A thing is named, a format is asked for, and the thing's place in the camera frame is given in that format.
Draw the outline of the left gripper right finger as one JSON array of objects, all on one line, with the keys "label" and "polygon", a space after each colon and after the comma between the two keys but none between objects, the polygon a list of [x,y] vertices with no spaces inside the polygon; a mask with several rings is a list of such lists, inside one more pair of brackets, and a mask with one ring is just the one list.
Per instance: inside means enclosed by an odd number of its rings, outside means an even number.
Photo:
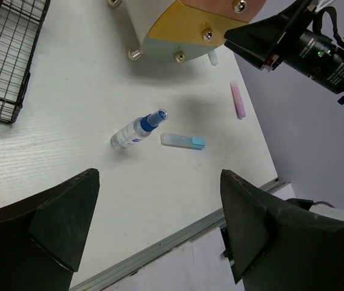
[{"label": "left gripper right finger", "polygon": [[236,282],[246,290],[344,290],[344,221],[305,210],[230,170],[220,194]]}]

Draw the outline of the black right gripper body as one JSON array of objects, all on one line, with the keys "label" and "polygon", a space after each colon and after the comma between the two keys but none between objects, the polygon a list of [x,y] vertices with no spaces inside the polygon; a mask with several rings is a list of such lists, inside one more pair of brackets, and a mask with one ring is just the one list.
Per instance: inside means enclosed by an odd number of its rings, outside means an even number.
[{"label": "black right gripper body", "polygon": [[277,15],[285,22],[278,42],[279,59],[329,91],[340,94],[344,105],[344,37],[340,37],[337,12],[331,6],[301,1]]}]

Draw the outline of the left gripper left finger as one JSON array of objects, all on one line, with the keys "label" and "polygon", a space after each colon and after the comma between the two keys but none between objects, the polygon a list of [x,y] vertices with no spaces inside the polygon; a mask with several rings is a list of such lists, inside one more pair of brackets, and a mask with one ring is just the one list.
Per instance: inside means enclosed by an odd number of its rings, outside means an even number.
[{"label": "left gripper left finger", "polygon": [[0,208],[0,290],[69,290],[99,193],[99,171]]}]

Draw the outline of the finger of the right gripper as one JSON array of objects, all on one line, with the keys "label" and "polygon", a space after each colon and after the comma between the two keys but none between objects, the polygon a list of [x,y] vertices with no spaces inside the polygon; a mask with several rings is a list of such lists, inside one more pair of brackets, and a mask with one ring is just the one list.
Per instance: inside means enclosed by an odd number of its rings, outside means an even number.
[{"label": "finger of the right gripper", "polygon": [[274,54],[279,40],[305,7],[304,1],[295,1],[270,18],[227,30],[225,47],[262,70]]}]

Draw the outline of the yellow drawer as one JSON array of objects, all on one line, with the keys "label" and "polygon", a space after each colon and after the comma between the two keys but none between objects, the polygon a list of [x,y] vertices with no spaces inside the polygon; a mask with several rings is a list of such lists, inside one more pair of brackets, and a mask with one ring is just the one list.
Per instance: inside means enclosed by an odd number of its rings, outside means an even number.
[{"label": "yellow drawer", "polygon": [[227,30],[246,24],[175,1],[158,18],[148,35],[153,39],[218,47],[224,44]]}]

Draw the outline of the pale green bottom drawer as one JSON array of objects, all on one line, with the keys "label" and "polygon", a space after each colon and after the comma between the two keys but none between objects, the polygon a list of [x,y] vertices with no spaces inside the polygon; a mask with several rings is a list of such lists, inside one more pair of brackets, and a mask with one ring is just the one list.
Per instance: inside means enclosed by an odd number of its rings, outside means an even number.
[{"label": "pale green bottom drawer", "polygon": [[177,62],[175,55],[183,54],[184,61],[199,58],[215,50],[217,46],[188,44],[183,42],[166,41],[146,36],[141,45],[143,55],[157,62]]}]

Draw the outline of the small blue spray bottle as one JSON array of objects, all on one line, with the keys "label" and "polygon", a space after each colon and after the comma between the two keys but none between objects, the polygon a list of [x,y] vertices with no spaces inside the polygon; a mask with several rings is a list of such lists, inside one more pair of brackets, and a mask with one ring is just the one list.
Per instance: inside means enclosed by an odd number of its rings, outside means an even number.
[{"label": "small blue spray bottle", "polygon": [[139,117],[117,131],[110,139],[113,149],[124,150],[147,138],[161,123],[168,118],[165,109],[158,109],[152,114]]}]

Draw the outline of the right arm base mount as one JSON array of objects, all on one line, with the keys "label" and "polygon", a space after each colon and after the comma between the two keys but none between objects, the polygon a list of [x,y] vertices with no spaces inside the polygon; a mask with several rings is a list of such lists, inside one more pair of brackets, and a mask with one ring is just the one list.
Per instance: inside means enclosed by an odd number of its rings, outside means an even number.
[{"label": "right arm base mount", "polygon": [[227,258],[230,262],[234,262],[234,256],[231,249],[231,240],[229,237],[228,228],[226,226],[220,229],[223,238],[225,250],[223,251],[223,256]]}]

